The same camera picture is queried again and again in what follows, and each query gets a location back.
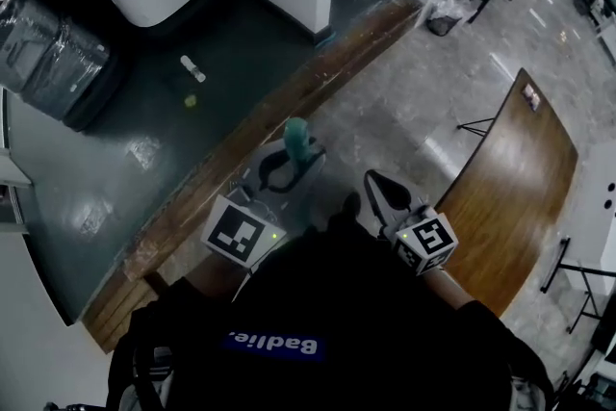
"dark green floor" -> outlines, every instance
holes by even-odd
[[[338,36],[382,1],[332,0]],[[35,184],[19,191],[31,253],[68,321],[191,170],[316,51],[262,0],[223,4],[167,48],[131,41],[132,74],[85,133],[10,98],[13,158]]]

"wooden table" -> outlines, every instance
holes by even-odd
[[[527,85],[541,99],[536,112],[523,96]],[[522,288],[556,225],[577,161],[567,131],[522,69],[489,132],[437,206],[460,242],[448,272],[498,316]]]

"plastic bag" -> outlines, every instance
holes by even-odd
[[[110,58],[99,37],[39,0],[0,4],[0,81],[62,120]]]
[[[474,13],[469,0],[435,0],[425,25],[432,33],[443,37],[460,20],[466,22]]]

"blue label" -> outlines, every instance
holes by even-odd
[[[322,361],[325,356],[323,339],[305,336],[229,332],[224,337],[222,346],[236,351],[288,360]]]

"tiled floor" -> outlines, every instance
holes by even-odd
[[[328,186],[316,194],[321,216],[338,207],[348,189],[361,191],[370,167],[407,175],[435,203],[478,144],[479,137],[456,131],[456,124],[493,116],[521,67],[571,135],[578,176],[590,144],[616,139],[616,71],[572,0],[494,0],[473,25],[444,38],[425,28],[408,33],[314,114],[313,133],[328,150]],[[373,225],[366,207],[362,219]],[[575,370],[596,325],[585,319],[566,334],[583,294],[564,274],[547,295],[539,293],[557,236],[503,316],[543,358],[552,380]]]

